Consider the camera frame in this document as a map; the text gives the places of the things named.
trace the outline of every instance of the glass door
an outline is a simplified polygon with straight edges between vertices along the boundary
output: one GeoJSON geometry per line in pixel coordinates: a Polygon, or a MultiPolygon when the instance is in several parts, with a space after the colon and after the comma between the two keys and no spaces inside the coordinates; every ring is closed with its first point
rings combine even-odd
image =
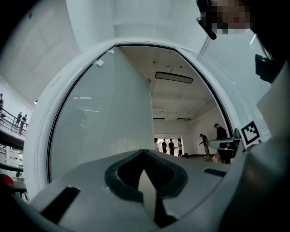
{"type": "Polygon", "coordinates": [[[150,84],[117,47],[95,61],[68,94],[52,134],[51,180],[122,152],[153,149],[150,84]]]}

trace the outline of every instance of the door frame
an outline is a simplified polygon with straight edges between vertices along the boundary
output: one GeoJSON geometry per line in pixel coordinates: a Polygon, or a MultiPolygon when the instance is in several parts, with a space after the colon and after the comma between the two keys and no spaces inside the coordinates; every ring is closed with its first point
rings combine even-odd
{"type": "Polygon", "coordinates": [[[118,38],[97,43],[90,50],[73,59],[52,79],[41,94],[34,109],[24,144],[25,180],[31,199],[50,183],[48,173],[50,135],[65,100],[87,69],[105,52],[115,46],[149,46],[176,51],[199,73],[204,83],[212,90],[215,101],[225,119],[229,135],[232,135],[234,128],[240,126],[239,118],[226,91],[208,70],[200,65],[190,53],[187,53],[181,45],[165,40],[150,39],[150,41],[145,41],[133,38],[118,38]]]}

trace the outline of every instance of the glass panel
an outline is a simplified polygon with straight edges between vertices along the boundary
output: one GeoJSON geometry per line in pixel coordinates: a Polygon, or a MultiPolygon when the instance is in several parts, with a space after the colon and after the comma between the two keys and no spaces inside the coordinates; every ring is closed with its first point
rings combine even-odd
{"type": "Polygon", "coordinates": [[[64,103],[51,144],[52,180],[88,161],[154,148],[150,84],[113,50],[86,71],[64,103]]]}
{"type": "Polygon", "coordinates": [[[222,51],[222,48],[218,46],[216,46],[213,51],[214,46],[212,46],[212,43],[224,39],[224,37],[221,38],[220,36],[222,35],[219,35],[214,41],[209,40],[207,46],[203,48],[201,53],[204,54],[206,58],[188,50],[183,50],[189,53],[192,58],[196,59],[196,61],[205,67],[205,69],[207,69],[218,81],[225,93],[231,99],[240,123],[245,124],[250,120],[255,120],[259,128],[261,140],[266,141],[271,135],[256,104],[269,90],[271,85],[261,80],[255,73],[255,54],[257,51],[245,45],[247,42],[246,39],[249,37],[248,34],[244,37],[240,34],[235,35],[237,39],[243,41],[243,49],[247,51],[245,53],[239,53],[237,49],[233,49],[231,51],[231,56],[229,56],[229,53],[226,54],[222,51]]]}

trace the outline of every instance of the white column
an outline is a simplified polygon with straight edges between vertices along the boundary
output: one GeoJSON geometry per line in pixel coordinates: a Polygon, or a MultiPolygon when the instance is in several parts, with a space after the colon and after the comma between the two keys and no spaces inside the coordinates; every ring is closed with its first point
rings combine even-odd
{"type": "Polygon", "coordinates": [[[111,1],[67,0],[68,14],[81,52],[114,37],[111,1]]]}

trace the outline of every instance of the ceiling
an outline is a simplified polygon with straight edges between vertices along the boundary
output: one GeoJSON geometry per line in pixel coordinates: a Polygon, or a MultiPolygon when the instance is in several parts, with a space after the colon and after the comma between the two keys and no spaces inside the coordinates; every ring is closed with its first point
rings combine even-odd
{"type": "MultiPolygon", "coordinates": [[[[106,39],[165,39],[199,53],[206,38],[195,20],[199,14],[194,0],[40,0],[7,40],[0,54],[0,75],[23,101],[33,103],[68,62],[87,46],[106,39]]],[[[144,52],[147,62],[158,59],[159,66],[183,64],[181,60],[170,60],[171,56],[164,61],[163,53],[144,52]]],[[[184,65],[180,72],[185,73],[185,69],[184,65]]],[[[158,89],[154,90],[156,96],[164,96],[169,88],[166,81],[152,84],[158,89]]],[[[186,93],[190,98],[187,88],[177,84],[172,93],[179,97],[186,93]]],[[[154,102],[156,109],[162,108],[161,101],[154,102]]],[[[178,107],[183,111],[187,108],[183,103],[178,107]]]]}
{"type": "Polygon", "coordinates": [[[203,80],[175,51],[151,47],[122,47],[120,49],[135,68],[145,78],[151,80],[154,117],[166,120],[193,118],[197,111],[214,101],[203,80]],[[193,82],[187,84],[156,79],[156,72],[171,72],[191,77],[193,82]]]}

